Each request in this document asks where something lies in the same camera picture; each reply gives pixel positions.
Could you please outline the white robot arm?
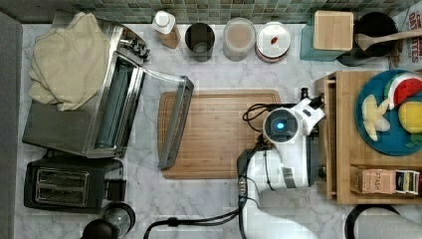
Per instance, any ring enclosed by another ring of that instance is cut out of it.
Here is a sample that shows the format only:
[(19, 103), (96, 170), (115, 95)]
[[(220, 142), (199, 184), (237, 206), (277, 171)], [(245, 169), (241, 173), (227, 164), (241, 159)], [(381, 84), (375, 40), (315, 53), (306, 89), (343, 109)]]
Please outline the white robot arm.
[(317, 239), (307, 226), (263, 210), (260, 194), (282, 194), (313, 185), (317, 161), (312, 133), (324, 118), (321, 99), (301, 89), (296, 104), (273, 104), (254, 147), (237, 159), (239, 230), (242, 239)]

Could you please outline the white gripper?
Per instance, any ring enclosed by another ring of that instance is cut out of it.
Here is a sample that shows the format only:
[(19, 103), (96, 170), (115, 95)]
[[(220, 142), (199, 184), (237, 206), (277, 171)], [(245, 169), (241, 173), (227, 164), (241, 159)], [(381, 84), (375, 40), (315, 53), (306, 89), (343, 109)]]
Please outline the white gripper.
[(293, 107), (293, 111), (303, 128), (303, 135), (310, 135), (314, 127), (325, 117), (321, 108), (314, 109), (309, 99), (309, 89), (301, 88), (301, 101)]

